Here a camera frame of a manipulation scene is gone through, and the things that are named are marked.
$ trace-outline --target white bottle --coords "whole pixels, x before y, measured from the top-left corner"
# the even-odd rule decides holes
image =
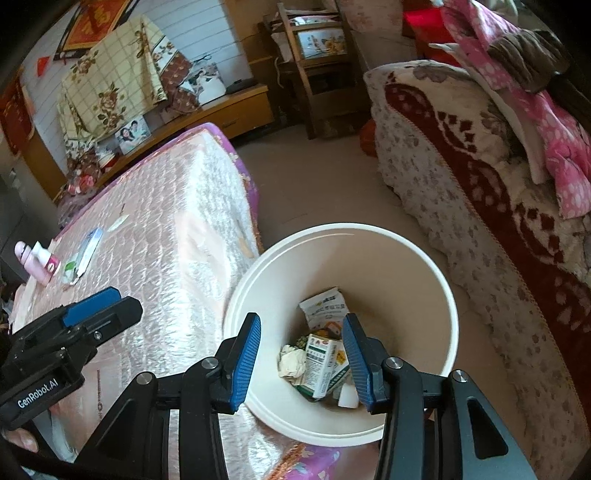
[[[60,261],[47,248],[43,248],[39,242],[33,246],[33,255],[37,257],[43,268],[51,275],[54,275],[60,266]]]

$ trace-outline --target pink bottle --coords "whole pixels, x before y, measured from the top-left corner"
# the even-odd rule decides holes
[[[60,261],[47,248],[43,248],[39,242],[33,245],[33,255],[37,257],[41,266],[47,270],[51,276],[55,275],[60,268]]]
[[[44,287],[47,286],[51,280],[51,274],[43,268],[41,262],[31,252],[31,247],[25,244],[25,242],[17,242],[14,246],[14,254],[17,256],[19,262],[25,270],[32,275]]]

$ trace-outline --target picture frame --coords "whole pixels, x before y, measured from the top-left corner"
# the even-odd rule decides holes
[[[297,33],[301,54],[305,59],[342,55],[347,53],[345,34],[342,28],[319,28]]]
[[[132,118],[124,126],[117,129],[115,139],[121,153],[127,155],[152,136],[143,115]]]
[[[139,0],[93,0],[78,5],[60,43],[54,61],[79,59],[118,26],[129,20]]]

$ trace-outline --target screw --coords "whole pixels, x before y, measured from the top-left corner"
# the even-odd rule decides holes
[[[147,385],[152,381],[154,376],[150,372],[141,372],[136,378],[135,381],[140,385]]]
[[[216,368],[218,365],[220,364],[220,362],[217,360],[217,358],[215,358],[214,356],[208,356],[207,358],[204,358],[201,361],[201,366],[205,369],[205,370],[213,370],[214,368]]]
[[[463,370],[454,370],[452,372],[452,378],[456,382],[460,382],[460,383],[465,383],[470,379],[470,377],[468,377],[468,374],[466,372],[464,372]]]
[[[397,356],[391,356],[386,359],[386,367],[388,367],[388,368],[393,368],[393,369],[398,370],[399,368],[402,368],[403,365],[404,365],[404,362],[402,361],[401,358],[398,358]]]

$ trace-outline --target mattress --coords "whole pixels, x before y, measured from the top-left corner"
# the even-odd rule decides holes
[[[559,217],[553,186],[532,183],[506,120],[465,70],[412,61],[365,80],[384,181],[489,325],[538,478],[568,478],[590,445],[589,218]]]
[[[64,261],[91,229],[105,230],[75,286],[63,288],[57,278],[45,289],[27,284],[17,306],[18,325],[107,286],[137,298],[144,309],[137,325],[104,344],[83,368],[84,386],[51,409],[77,450],[139,372],[159,377],[184,372],[216,352],[230,295],[258,256],[257,201],[232,146],[217,127],[205,124],[117,179],[57,238],[54,254]],[[287,472],[289,478],[311,478],[301,473],[302,465],[314,463],[320,473],[339,457],[337,449],[295,445],[258,423],[244,406],[233,416],[220,415],[220,430],[233,480],[265,478],[282,458],[273,478]],[[169,478],[176,479],[175,411],[169,454]]]

